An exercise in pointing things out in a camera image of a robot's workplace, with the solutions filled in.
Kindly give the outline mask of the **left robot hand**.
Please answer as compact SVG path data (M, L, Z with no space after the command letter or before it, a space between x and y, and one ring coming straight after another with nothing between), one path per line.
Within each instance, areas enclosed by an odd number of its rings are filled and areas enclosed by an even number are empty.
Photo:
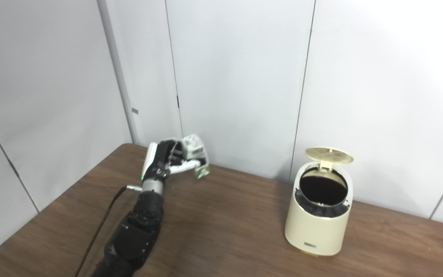
M199 153L189 150L184 140L170 138L158 143L150 143L143 165L141 182L146 180L165 181L170 175L189 170L197 170L207 165L203 148Z

